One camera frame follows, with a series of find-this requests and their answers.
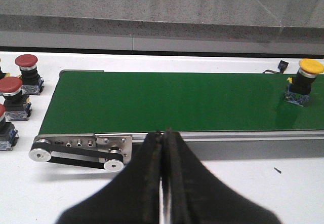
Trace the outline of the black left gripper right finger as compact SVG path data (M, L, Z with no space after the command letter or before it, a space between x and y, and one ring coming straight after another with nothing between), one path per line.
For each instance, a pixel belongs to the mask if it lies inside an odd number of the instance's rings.
M165 223L280 223L214 176L178 132L161 138Z

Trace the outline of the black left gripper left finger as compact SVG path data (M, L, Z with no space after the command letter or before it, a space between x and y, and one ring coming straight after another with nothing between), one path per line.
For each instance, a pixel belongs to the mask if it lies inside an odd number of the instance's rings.
M65 210L58 223L159 223L161 133L148 133L108 185Z

